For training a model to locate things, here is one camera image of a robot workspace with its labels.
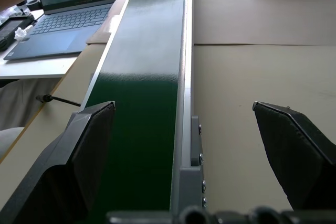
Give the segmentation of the grey blue laptop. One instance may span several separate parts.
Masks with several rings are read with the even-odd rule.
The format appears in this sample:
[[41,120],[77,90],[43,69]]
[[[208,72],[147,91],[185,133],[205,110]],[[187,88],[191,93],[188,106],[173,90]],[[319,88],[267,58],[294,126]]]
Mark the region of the grey blue laptop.
[[80,53],[116,0],[40,0],[43,17],[5,60]]

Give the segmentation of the grey conveyor bracket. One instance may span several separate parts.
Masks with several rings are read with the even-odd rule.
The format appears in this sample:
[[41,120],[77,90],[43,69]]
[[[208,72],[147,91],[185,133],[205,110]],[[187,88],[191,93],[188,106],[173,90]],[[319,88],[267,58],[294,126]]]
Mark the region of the grey conveyor bracket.
[[202,127],[199,122],[197,115],[191,117],[190,164],[180,168],[179,212],[189,206],[206,207]]

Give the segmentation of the brown cardboard sheet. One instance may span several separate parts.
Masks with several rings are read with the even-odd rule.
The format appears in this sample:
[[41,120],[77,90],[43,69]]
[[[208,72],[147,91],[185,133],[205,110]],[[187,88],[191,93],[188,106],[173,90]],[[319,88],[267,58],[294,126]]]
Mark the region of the brown cardboard sheet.
[[121,15],[109,16],[98,30],[86,41],[86,44],[106,44],[110,36],[118,29],[120,20]]

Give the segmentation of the white side table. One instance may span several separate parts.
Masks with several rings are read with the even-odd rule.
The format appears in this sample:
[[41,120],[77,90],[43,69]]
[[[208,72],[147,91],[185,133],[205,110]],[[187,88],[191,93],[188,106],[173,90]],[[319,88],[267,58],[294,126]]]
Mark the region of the white side table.
[[12,60],[4,59],[17,45],[15,41],[7,50],[0,52],[0,80],[59,78],[72,66],[79,54],[64,57],[44,57],[36,59]]

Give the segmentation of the crumpled white paper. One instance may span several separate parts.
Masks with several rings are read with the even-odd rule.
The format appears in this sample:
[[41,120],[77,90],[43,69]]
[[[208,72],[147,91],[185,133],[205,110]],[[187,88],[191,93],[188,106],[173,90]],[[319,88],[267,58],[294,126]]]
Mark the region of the crumpled white paper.
[[33,25],[29,25],[26,28],[17,28],[17,30],[15,31],[14,39],[17,41],[23,41],[33,27]]

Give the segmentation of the green conveyor belt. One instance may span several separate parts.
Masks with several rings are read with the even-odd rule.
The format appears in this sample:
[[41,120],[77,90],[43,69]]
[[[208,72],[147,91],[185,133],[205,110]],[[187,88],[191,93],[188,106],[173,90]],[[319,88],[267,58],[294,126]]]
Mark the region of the green conveyor belt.
[[185,0],[128,0],[86,106],[116,112],[98,195],[87,218],[170,208]]

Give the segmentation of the black handheld device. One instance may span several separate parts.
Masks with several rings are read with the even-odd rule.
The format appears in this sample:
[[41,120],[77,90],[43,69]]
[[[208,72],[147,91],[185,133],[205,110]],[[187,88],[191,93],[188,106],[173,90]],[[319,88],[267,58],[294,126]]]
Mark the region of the black handheld device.
[[24,29],[34,22],[33,15],[12,16],[0,25],[0,52],[5,51],[15,41],[15,31]]

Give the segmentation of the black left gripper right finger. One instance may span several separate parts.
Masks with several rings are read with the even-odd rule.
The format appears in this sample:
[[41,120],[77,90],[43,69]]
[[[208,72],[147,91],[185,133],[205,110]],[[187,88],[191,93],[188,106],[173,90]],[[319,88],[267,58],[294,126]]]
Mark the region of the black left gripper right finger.
[[304,114],[255,102],[268,162],[294,210],[336,210],[336,144]]

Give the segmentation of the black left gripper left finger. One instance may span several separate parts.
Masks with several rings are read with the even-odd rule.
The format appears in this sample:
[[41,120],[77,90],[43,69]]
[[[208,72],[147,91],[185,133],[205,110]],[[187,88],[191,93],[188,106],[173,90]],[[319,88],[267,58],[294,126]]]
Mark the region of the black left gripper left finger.
[[115,103],[76,113],[0,210],[0,224],[75,224],[92,209],[108,157]]

